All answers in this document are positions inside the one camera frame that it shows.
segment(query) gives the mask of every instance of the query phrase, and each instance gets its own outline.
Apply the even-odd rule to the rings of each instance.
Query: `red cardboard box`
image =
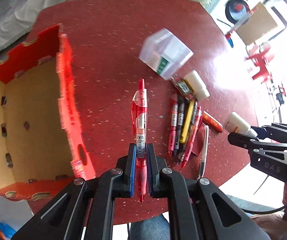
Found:
[[[70,62],[60,25],[0,62],[0,195],[36,200],[57,194],[74,176],[95,177]]]

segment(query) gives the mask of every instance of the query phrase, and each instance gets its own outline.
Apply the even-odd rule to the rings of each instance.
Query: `black pen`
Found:
[[[181,98],[180,105],[178,107],[178,119],[177,119],[177,127],[176,127],[176,142],[175,142],[175,147],[174,147],[174,155],[177,155],[178,150],[179,150],[181,128],[184,122],[184,111],[185,111],[185,100]]]

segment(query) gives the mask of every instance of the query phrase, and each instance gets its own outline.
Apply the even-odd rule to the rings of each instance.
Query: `speckled tabletop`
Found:
[[[210,97],[200,105],[220,122],[232,111],[257,125],[251,96],[251,79],[242,68],[243,57],[234,53],[211,16],[188,0],[70,0],[43,10],[28,36],[62,23],[73,49],[75,98],[87,151],[98,176],[113,168],[134,142],[130,103],[144,78],[148,92],[147,142],[168,166],[180,170],[175,159],[166,157],[170,127],[170,97],[174,87],[138,59],[144,40],[167,28],[193,52],[179,70],[195,69],[204,80]],[[231,146],[227,132],[210,133],[205,176],[217,186],[226,182],[248,162],[246,150]],[[194,151],[198,152],[198,143]],[[191,156],[180,171],[195,178],[200,157]],[[167,211],[166,199],[146,195],[117,199],[115,224],[151,218]]]

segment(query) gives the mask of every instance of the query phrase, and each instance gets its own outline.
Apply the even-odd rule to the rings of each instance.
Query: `clear plastic box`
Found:
[[[193,54],[169,30],[161,29],[145,40],[139,59],[168,80]]]

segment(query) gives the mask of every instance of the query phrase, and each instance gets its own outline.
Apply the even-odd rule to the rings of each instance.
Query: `white glue bottle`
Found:
[[[198,75],[197,71],[193,70],[184,76],[184,80],[190,88],[193,90],[197,101],[202,101],[210,96],[206,84],[202,81],[202,78]]]
[[[247,123],[240,115],[236,112],[232,112],[225,122],[224,128],[229,133],[236,132],[244,135],[257,137],[257,133],[251,128],[251,125]]]

